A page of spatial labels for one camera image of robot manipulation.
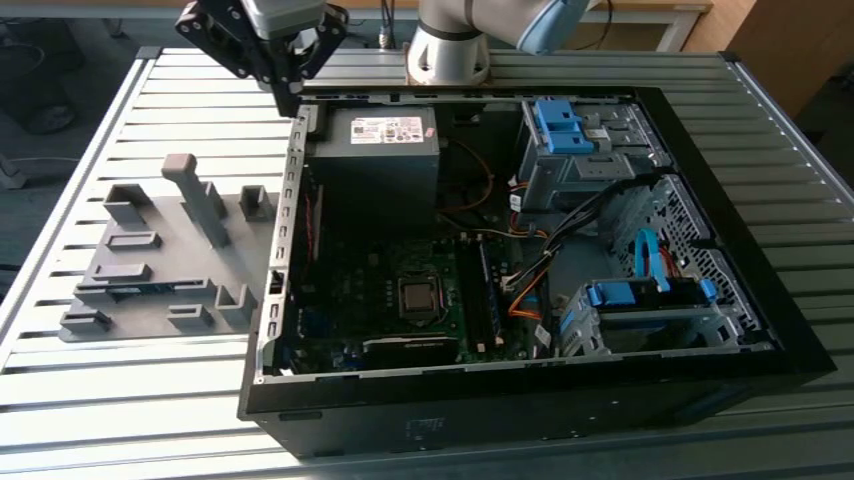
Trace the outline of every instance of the aluminum table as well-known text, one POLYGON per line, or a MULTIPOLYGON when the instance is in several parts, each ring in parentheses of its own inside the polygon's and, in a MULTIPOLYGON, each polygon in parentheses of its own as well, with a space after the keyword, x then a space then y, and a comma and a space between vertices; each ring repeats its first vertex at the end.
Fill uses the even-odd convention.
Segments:
MULTIPOLYGON (((23 479, 852 478, 854 195, 750 74, 718 55, 494 52, 501 85, 664 89, 840 371, 678 430, 301 463, 238 420, 246 338, 66 344, 59 321, 108 219, 110 185, 171 194, 194 152, 222 194, 277 191, 290 124, 198 50, 147 50, 0 308, 0 474, 23 479)), ((345 50, 315 84, 405 82, 397 53, 345 50)))

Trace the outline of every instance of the wire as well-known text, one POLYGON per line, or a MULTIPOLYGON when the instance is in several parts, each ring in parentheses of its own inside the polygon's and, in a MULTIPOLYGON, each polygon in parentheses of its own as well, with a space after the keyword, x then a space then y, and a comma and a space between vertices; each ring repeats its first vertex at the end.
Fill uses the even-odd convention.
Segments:
POLYGON ((383 27, 389 31, 389 43, 393 49, 398 48, 398 42, 395 40, 395 0, 391 0, 391 7, 389 6, 389 0, 381 0, 381 14, 383 19, 383 27))
POLYGON ((501 236, 509 237, 509 238, 529 238, 527 235, 521 235, 521 234, 515 234, 515 233, 510 233, 510 232, 502 232, 501 230, 495 230, 493 228, 471 228, 471 227, 467 227, 462 223, 459 223, 457 220, 454 220, 451 217, 449 217, 447 214, 445 214, 442 212, 439 212, 439 218, 442 220, 445 220, 447 223, 450 223, 459 230, 465 231, 465 232, 485 232, 485 233, 494 233, 495 235, 501 235, 501 236))
POLYGON ((493 188, 495 186, 495 179, 494 179, 494 175, 493 175, 493 170, 490 170, 490 166, 486 164, 486 160, 483 160, 483 157, 481 155, 478 155, 478 152, 475 152, 469 147, 469 145, 466 145, 459 140, 457 140, 454 138, 450 138, 449 142, 454 143, 459 147, 462 147, 463 150, 466 150, 469 152, 469 154, 475 158, 475 160, 478 160, 478 163, 483 167, 483 172, 486 173, 487 185, 486 185, 486 192, 483 192, 483 196, 481 197, 481 199, 478 199, 475 202, 470 203, 469 205, 461 205, 461 206, 457 206, 457 207, 446 207, 446 208, 439 210, 443 213, 462 212, 463 210, 469 210, 471 208, 475 208, 478 205, 481 205, 483 202, 486 202, 487 198, 490 198, 490 195, 493 194, 493 188))
POLYGON ((38 160, 60 161, 60 162, 79 162, 79 158, 71 157, 28 157, 28 158, 11 158, 10 162, 35 162, 38 160))
POLYGON ((662 254, 662 257, 665 259, 665 264, 668 266, 668 274, 672 277, 681 277, 682 274, 680 272, 680 267, 677 267, 677 262, 674 261, 673 255, 670 254, 668 249, 665 247, 658 247, 658 252, 662 254))
POLYGON ((510 276, 510 278, 507 278, 506 280, 506 284, 505 286, 507 288, 513 288, 521 281, 522 279, 525 279, 529 275, 531 275, 535 271, 537 268, 546 263, 547 260, 550 260, 551 258, 554 258, 554 255, 557 254, 559 248, 555 248, 553 251, 550 251, 546 255, 543 255, 539 260, 537 260, 537 262, 534 263, 534 265, 531 265, 529 267, 527 270, 525 270, 521 273, 515 273, 514 275, 510 276))
POLYGON ((391 0, 391 25, 389 26, 391 30, 391 48, 394 49, 398 48, 398 39, 395 37, 395 10, 398 9, 398 6, 395 5, 395 1, 397 0, 391 0))
MULTIPOLYGON (((518 216, 519 216, 518 212, 513 212, 513 214, 510 215, 510 232, 527 235, 529 234, 527 230, 521 230, 517 227, 517 217, 518 216)), ((535 236, 538 236, 539 238, 549 238, 549 234, 546 233, 546 230, 537 230, 535 236)))
POLYGON ((519 306, 519 304, 522 303, 522 299, 525 298, 525 296, 529 294, 529 292, 531 291, 531 289, 537 286, 537 283, 541 281, 541 279, 543 278, 543 275, 546 275, 546 272, 549 271, 549 267, 551 266, 551 263, 549 265, 546 265, 546 268, 543 268, 541 270, 541 272, 537 274, 537 276, 534 277, 534 280, 531 280, 531 283, 529 283, 529 286, 525 287, 525 290, 522 290, 522 293, 519 294, 519 296, 517 297, 517 299, 513 301, 513 303, 510 304, 510 308, 507 309, 507 312, 510 315, 514 315, 514 313, 517 312, 517 307, 519 306))
POLYGON ((511 317, 526 317, 533 318, 534 320, 542 320, 543 317, 537 312, 531 312, 530 310, 517 310, 510 312, 511 317))
POLYGON ((609 33, 611 32, 611 24, 614 23, 614 2, 613 0, 607 0, 607 1, 609 1, 609 19, 605 22, 605 29, 602 30, 602 35, 599 36, 598 40, 594 40, 583 47, 578 47, 575 50, 587 50, 593 46, 595 46, 597 50, 599 50, 599 48, 602 47, 602 43, 605 42, 605 39, 607 38, 609 33))

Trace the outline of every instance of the black cable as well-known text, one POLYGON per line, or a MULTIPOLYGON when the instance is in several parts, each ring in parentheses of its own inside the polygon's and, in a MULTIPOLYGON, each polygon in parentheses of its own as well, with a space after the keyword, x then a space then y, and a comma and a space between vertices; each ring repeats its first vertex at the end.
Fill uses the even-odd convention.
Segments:
POLYGON ((543 275, 543 279, 537 286, 537 296, 539 298, 539 310, 542 317, 542 325, 546 331, 551 334, 551 343, 547 348, 541 350, 541 354, 537 358, 549 358, 553 356, 554 345, 558 343, 558 322, 555 322, 554 316, 551 315, 551 296, 550 296, 550 286, 549 286, 549 273, 543 275))
POLYGON ((587 50, 593 46, 595 46, 597 50, 599 50, 599 48, 602 47, 602 43, 605 42, 605 39, 607 38, 609 33, 611 33, 611 25, 614 23, 614 2, 613 2, 613 0, 607 0, 607 2, 609 2, 609 19, 605 22, 605 28, 602 29, 602 35, 599 36, 598 40, 594 40, 593 42, 590 42, 583 47, 578 47, 575 50, 587 50))
POLYGON ((390 25, 390 31, 391 31, 391 48, 393 49, 398 49, 398 38, 395 37, 395 10, 397 10, 397 5, 395 5, 397 0, 391 0, 391 25, 390 25))

